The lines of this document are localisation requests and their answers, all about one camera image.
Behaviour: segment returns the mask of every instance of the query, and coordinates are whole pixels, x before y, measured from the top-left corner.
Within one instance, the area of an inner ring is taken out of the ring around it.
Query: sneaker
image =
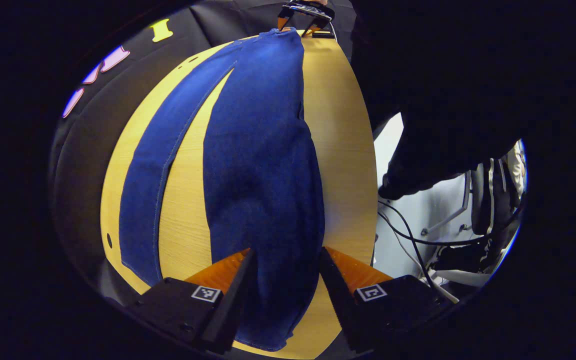
[[[482,263],[487,258],[485,244],[476,243],[466,246],[441,246],[427,268],[435,271],[459,270],[466,272],[482,272],[488,266]]]

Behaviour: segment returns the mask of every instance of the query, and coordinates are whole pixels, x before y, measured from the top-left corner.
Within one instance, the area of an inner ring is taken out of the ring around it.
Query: white floor
[[[402,136],[402,117],[400,114],[394,116],[374,142],[375,156],[377,159],[377,187],[382,184],[382,177],[388,169],[390,161],[397,143]],[[390,205],[406,218],[414,237],[428,241],[457,241],[468,240],[473,235],[470,230],[459,231],[462,224],[471,226],[471,205],[458,217],[436,231],[422,236],[423,228],[430,228],[439,221],[445,219],[450,214],[462,207],[464,200],[464,181],[462,175],[451,180],[446,180],[435,184],[432,188],[419,191],[416,194],[403,196],[391,201]],[[380,212],[390,219],[392,225],[402,233],[407,233],[403,221],[393,210],[379,206]],[[379,238],[375,244],[374,267],[393,278],[404,275],[419,275],[419,268],[404,253],[393,231],[386,221],[377,215],[377,234]],[[400,240],[406,250],[415,256],[412,242],[403,237]],[[432,257],[435,246],[419,244],[419,251],[424,262]]]

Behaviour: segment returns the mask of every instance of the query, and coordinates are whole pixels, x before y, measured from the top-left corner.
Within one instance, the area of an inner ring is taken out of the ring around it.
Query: blue denim
[[[121,196],[121,262],[155,285],[170,166],[206,97],[233,69],[203,144],[206,219],[213,263],[246,248],[258,254],[236,339],[266,351],[286,346],[310,305],[324,235],[322,180],[304,121],[303,59],[297,32],[275,29],[199,64],[151,119]]]
[[[310,305],[324,235],[303,59],[294,30],[243,43],[203,141],[212,261],[249,247],[258,254],[236,339],[265,351],[286,346]]]
[[[119,208],[121,263],[146,284],[162,280],[159,224],[170,167],[199,108],[233,68],[241,46],[222,48],[170,91],[128,167]]]

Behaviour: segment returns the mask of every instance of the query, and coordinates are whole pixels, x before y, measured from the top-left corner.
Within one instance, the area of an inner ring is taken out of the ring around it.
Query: black cable
[[[388,218],[386,216],[384,216],[384,214],[382,214],[381,212],[377,212],[377,214],[382,219],[384,219],[388,224],[391,223],[390,221],[388,221]],[[410,226],[407,223],[406,219],[404,219],[403,217],[401,219],[404,221],[404,225],[406,226],[406,229],[408,230],[408,234],[410,234],[410,237],[412,237],[412,231],[410,230]],[[421,257],[421,253],[419,252],[419,248],[417,247],[417,243],[413,241],[412,246],[414,248],[414,252],[416,253],[417,259],[419,259],[419,265],[421,265],[421,271],[423,272],[423,276],[425,276],[425,280],[428,282],[428,286],[430,287],[430,289],[433,289],[434,292],[436,292],[437,295],[439,295],[439,297],[443,297],[444,294],[442,294],[441,291],[439,291],[436,287],[434,287],[433,280],[432,280],[432,278],[430,278],[430,275],[428,275],[428,271],[426,269],[426,264],[424,262],[424,259]]]
[[[386,220],[386,223],[388,223],[388,225],[390,226],[390,228],[397,233],[398,235],[404,237],[405,239],[411,240],[414,243],[419,243],[419,244],[425,244],[425,245],[432,245],[432,246],[461,246],[461,245],[471,245],[471,244],[476,244],[482,240],[487,240],[487,239],[491,239],[492,237],[494,237],[495,235],[498,235],[501,231],[505,230],[508,226],[510,226],[510,224],[515,221],[515,219],[517,218],[517,216],[519,216],[519,212],[521,212],[521,210],[524,209],[525,203],[526,203],[526,197],[522,196],[521,197],[521,202],[519,203],[519,207],[517,207],[517,209],[514,211],[514,213],[512,214],[512,216],[510,216],[510,218],[508,219],[508,221],[506,221],[506,223],[501,227],[498,228],[496,230],[491,231],[489,234],[487,235],[483,235],[481,237],[477,237],[475,239],[469,239],[469,240],[463,240],[463,241],[425,241],[422,239],[416,239],[413,235],[412,232],[410,232],[410,230],[408,231],[410,236],[404,235],[402,234],[399,230],[397,230],[393,224],[391,224],[390,221],[388,221],[388,219],[384,219]],[[404,218],[404,216],[402,215],[401,212],[399,212],[397,209],[395,209],[394,207],[392,207],[391,205],[388,205],[388,203],[385,203],[381,200],[377,201],[378,203],[382,204],[382,205],[386,205],[386,207],[389,207],[390,209],[393,209],[397,215],[399,215],[399,217],[402,219],[402,221],[404,222],[404,224],[406,224],[406,219]]]

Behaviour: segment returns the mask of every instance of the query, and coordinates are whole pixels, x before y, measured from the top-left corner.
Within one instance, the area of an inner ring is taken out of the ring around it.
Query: light wood surface
[[[370,263],[377,225],[377,170],[368,113],[355,75],[334,39],[305,38],[304,118],[317,151],[322,180],[326,232],[324,245]],[[190,57],[148,94],[128,121],[115,147],[103,184],[101,226],[110,264],[140,294],[148,285],[121,264],[119,205],[135,148],[158,107],[203,59],[223,46]],[[203,185],[203,143],[215,101],[226,79],[199,110],[178,150],[164,191],[159,223],[162,275],[184,280],[212,264],[210,230]],[[106,242],[112,237],[112,248]],[[279,351],[263,351],[239,342],[234,347],[277,358],[314,359],[341,330],[326,287],[319,277],[315,295],[293,337]]]

